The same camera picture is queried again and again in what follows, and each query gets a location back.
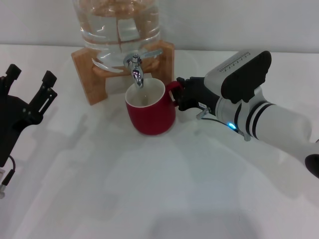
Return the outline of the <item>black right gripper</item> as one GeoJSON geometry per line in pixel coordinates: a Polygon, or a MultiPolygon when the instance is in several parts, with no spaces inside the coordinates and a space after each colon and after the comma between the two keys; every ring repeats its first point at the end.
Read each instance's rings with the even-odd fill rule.
{"type": "Polygon", "coordinates": [[[189,79],[177,77],[176,81],[181,87],[171,90],[175,107],[178,107],[180,111],[190,108],[202,110],[209,108],[210,114],[215,116],[216,105],[220,97],[205,87],[204,77],[190,77],[189,79]]]}

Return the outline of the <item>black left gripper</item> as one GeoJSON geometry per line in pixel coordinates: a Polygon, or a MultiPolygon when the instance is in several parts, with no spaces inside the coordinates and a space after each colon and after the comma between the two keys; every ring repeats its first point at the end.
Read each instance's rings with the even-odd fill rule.
{"type": "MultiPolygon", "coordinates": [[[[21,70],[10,64],[5,76],[0,78],[0,95],[7,96],[21,70]]],[[[57,78],[51,71],[46,71],[42,85],[30,103],[15,96],[0,100],[0,165],[6,164],[20,134],[30,125],[42,122],[42,116],[57,97],[53,86],[57,78]]]]}

